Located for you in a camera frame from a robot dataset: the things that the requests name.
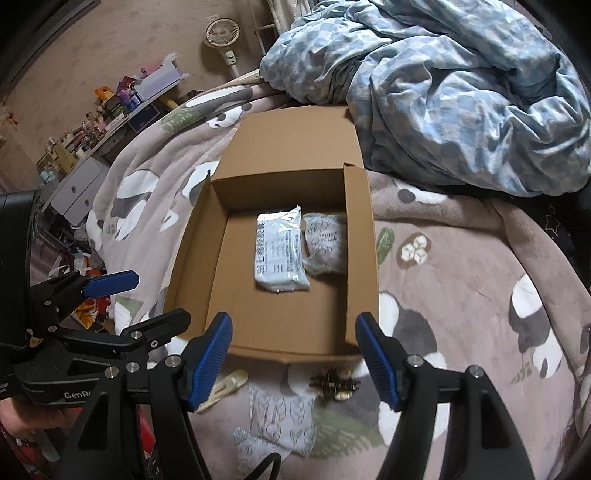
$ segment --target open cardboard box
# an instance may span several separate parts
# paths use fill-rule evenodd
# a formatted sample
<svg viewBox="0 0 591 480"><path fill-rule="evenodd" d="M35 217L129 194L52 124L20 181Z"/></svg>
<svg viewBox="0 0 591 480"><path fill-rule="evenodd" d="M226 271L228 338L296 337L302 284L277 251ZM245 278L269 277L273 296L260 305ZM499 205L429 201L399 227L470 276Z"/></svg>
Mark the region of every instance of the open cardboard box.
<svg viewBox="0 0 591 480"><path fill-rule="evenodd" d="M296 205L346 212L348 273L308 275L310 291L265 291L254 280L256 217ZM191 314L187 339L228 312L237 355L291 362L359 353L357 315L378 317L377 261L369 184L346 107L244 119L187 224L165 311L178 307Z"/></svg>

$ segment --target white box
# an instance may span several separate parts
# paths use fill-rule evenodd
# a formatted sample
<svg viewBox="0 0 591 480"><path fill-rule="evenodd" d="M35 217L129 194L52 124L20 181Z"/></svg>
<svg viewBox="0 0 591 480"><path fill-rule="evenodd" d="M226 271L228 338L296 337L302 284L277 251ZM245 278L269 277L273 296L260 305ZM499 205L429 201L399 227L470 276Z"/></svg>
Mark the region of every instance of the white box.
<svg viewBox="0 0 591 480"><path fill-rule="evenodd" d="M178 82L183 77L183 72L171 61L165 62L158 70L148 75L142 83L135 86L135 91L143 102L162 92L166 87Z"/></svg>

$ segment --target black cable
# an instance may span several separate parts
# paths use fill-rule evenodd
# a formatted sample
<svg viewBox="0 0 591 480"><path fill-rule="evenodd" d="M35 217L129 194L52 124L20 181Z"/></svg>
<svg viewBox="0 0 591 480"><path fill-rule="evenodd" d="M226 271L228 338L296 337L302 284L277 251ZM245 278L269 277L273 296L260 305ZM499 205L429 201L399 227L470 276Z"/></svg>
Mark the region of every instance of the black cable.
<svg viewBox="0 0 591 480"><path fill-rule="evenodd" d="M244 480L257 480L267 470L270 464L273 464L273 467L271 468L269 480L276 480L277 475L279 475L279 468L281 468L281 455L279 453L270 453L264 457L261 463Z"/></svg>

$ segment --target white drawer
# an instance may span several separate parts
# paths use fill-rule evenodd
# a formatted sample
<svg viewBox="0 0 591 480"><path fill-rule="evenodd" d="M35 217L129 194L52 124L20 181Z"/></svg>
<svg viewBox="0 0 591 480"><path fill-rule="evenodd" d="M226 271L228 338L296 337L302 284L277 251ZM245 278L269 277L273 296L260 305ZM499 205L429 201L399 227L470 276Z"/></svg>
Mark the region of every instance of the white drawer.
<svg viewBox="0 0 591 480"><path fill-rule="evenodd" d="M102 171L103 166L98 161L88 158L69 179L64 180L63 185L59 186L60 191L51 201L51 206L55 208L57 213L65 215L66 211L72 207L82 192Z"/></svg>
<svg viewBox="0 0 591 480"><path fill-rule="evenodd" d="M88 212L90 212L90 209L92 208L92 202L95 201L96 193L99 191L105 178L106 174L101 173L90 185L88 185L88 188L82 192L82 195L77 198L64 214L64 217L68 222L72 225L78 225L82 219L88 215Z"/></svg>

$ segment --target plastic bag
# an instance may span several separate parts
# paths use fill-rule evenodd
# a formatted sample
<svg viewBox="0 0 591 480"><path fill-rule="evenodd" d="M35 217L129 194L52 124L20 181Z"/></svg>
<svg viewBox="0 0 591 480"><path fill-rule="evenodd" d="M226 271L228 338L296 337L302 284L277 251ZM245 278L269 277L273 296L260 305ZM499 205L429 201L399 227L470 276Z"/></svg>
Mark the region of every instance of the plastic bag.
<svg viewBox="0 0 591 480"><path fill-rule="evenodd" d="M306 213L302 217L308 257L303 258L311 275L347 273L347 217Z"/></svg>
<svg viewBox="0 0 591 480"><path fill-rule="evenodd" d="M309 290L301 258L301 209L257 217L255 280L265 290Z"/></svg>

